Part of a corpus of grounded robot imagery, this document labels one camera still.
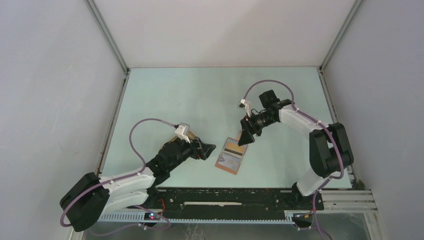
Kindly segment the aluminium frame rail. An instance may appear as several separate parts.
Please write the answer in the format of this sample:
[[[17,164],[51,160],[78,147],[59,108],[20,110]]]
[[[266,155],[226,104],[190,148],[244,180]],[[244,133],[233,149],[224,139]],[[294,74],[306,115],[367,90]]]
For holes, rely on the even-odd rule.
[[[172,223],[290,224],[317,213],[376,213],[369,190],[322,190],[316,197],[289,188],[160,187],[153,211]]]

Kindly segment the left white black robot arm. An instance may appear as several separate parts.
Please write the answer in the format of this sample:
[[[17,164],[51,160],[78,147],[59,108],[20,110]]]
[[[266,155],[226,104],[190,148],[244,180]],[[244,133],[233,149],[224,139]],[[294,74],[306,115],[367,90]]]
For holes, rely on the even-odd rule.
[[[83,175],[59,202],[60,224],[82,232],[101,216],[131,206],[153,208],[158,202],[154,188],[171,176],[171,171],[191,158],[207,160],[216,145],[199,137],[190,142],[177,137],[166,142],[145,166],[115,176]]]

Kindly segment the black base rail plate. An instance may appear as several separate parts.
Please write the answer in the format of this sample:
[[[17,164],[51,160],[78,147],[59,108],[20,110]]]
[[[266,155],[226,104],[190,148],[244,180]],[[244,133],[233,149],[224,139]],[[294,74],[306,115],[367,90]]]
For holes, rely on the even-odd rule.
[[[142,207],[164,210],[169,220],[283,221],[288,212],[322,211],[322,196],[289,188],[158,187]]]

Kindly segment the white VIP credit card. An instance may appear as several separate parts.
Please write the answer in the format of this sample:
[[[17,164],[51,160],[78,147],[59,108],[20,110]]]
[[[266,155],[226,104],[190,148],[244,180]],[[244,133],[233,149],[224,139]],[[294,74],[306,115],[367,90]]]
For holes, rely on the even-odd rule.
[[[238,171],[241,163],[242,163],[241,158],[234,157],[232,155],[223,154],[218,160],[217,164],[221,167],[225,167],[233,171]]]

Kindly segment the tan credit card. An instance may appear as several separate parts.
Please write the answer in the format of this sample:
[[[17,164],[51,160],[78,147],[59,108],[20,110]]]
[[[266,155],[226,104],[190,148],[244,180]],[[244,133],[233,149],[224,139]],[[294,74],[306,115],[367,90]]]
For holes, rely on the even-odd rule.
[[[232,155],[244,156],[247,151],[247,145],[239,146],[237,141],[228,139],[224,145],[224,151]]]

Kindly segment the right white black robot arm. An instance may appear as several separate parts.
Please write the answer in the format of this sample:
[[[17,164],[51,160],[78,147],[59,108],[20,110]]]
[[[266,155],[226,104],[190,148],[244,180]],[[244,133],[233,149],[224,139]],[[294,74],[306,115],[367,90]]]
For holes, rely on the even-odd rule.
[[[309,164],[306,174],[294,185],[291,204],[297,209],[304,209],[311,202],[311,196],[324,183],[336,178],[336,172],[344,169],[354,161],[345,127],[337,122],[326,124],[302,112],[290,99],[277,98],[273,90],[259,95],[263,110],[254,113],[251,104],[242,98],[238,104],[246,115],[240,120],[241,134],[239,146],[252,144],[255,137],[262,134],[263,128],[274,124],[286,124],[304,134],[309,142]]]

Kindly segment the yellow oval tray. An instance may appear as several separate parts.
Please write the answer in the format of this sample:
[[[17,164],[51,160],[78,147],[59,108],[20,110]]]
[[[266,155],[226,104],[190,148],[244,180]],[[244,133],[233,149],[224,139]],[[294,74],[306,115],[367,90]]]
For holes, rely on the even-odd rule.
[[[196,138],[194,133],[192,133],[191,131],[176,130],[174,133],[175,133],[175,136],[169,140],[170,142],[176,141],[177,139],[179,139],[184,142],[191,143]]]

